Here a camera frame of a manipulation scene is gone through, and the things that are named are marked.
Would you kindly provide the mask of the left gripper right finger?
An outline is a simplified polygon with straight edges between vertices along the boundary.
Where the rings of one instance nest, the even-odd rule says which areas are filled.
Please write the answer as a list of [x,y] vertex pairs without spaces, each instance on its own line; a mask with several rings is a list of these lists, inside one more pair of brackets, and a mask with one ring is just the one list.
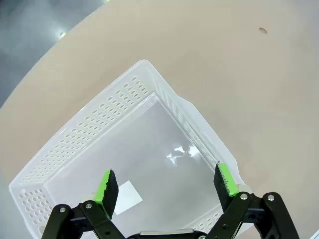
[[298,239],[288,209],[276,192],[263,197],[240,191],[225,163],[215,166],[214,186],[223,214],[207,239],[233,239],[243,224],[253,224],[262,239]]

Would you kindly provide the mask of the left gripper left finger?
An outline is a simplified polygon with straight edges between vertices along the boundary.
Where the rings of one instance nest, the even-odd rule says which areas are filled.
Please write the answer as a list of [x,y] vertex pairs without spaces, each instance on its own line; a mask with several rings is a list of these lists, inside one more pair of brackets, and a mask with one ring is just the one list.
[[94,199],[71,208],[56,205],[42,234],[43,239],[80,239],[93,232],[99,239],[123,239],[124,235],[111,221],[119,187],[112,169],[105,172]]

